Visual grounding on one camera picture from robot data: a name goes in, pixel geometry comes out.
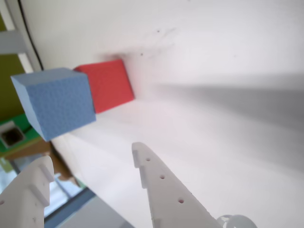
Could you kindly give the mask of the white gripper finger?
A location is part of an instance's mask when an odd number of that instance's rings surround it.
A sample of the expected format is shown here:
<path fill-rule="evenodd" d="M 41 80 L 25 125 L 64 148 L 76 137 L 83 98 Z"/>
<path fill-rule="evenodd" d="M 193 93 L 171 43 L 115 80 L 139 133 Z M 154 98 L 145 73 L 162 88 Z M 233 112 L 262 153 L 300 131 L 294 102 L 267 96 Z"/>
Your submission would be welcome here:
<path fill-rule="evenodd" d="M 132 144 L 134 166 L 147 190 L 154 228 L 219 228 L 221 225 L 142 142 Z"/>
<path fill-rule="evenodd" d="M 2 228 L 43 228 L 44 210 L 50 205 L 54 167 L 49 156 L 34 160 L 0 194 Z"/>

